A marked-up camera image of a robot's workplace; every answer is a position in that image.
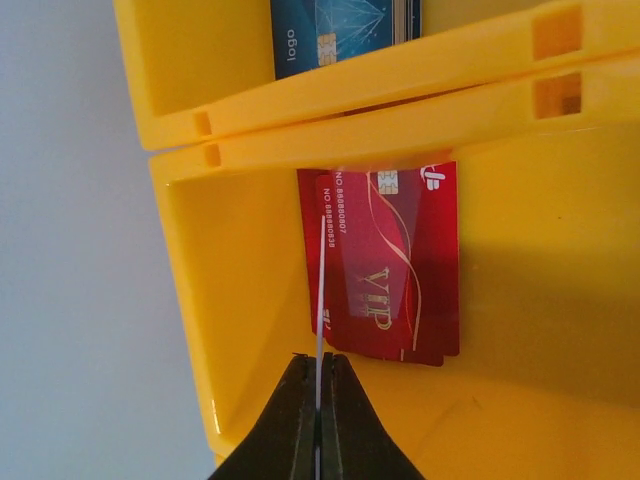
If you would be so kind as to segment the yellow bin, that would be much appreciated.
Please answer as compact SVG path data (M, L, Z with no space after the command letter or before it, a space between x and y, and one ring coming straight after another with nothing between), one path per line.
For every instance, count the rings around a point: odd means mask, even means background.
M296 171L451 151L460 354L352 356L430 479L639 475L639 56L157 155L151 177L210 448L312 353Z
M195 144L635 53L635 1L554 1L342 60L274 73L265 1L118 1L148 150Z

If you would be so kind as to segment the yellow bin far left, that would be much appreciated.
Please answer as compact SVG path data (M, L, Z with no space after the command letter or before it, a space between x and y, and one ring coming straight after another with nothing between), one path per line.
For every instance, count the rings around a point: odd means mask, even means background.
M265 1L118 1L148 150L195 144L635 53L635 1L554 1L342 60L274 73Z

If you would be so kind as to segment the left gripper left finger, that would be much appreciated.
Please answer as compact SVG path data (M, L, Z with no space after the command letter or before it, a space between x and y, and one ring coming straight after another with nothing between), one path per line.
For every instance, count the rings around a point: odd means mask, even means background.
M212 480L315 479L316 359L296 354L247 436Z

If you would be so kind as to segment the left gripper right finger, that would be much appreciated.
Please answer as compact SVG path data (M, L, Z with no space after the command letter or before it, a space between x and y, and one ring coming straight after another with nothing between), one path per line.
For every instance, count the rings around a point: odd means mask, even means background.
M421 479L382 425L349 359L327 353L319 412L321 479Z

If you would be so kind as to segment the yellow bin middle left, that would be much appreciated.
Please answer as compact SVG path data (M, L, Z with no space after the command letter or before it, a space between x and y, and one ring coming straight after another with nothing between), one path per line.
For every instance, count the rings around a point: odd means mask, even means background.
M451 151L460 354L352 356L430 479L639 475L639 56L157 155L151 177L210 448L312 353L296 171Z

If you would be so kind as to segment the red card in bin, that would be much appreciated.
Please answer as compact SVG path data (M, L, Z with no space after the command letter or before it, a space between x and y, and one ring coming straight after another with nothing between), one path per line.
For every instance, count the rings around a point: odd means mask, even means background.
M326 217L324 340L439 367L460 352L457 167L297 173L311 308Z

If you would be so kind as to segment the blue card in bin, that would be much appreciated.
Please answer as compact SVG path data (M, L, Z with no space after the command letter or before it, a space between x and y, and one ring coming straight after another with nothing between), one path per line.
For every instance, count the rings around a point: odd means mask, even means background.
M276 79L422 35L416 0L277 0L270 7Z

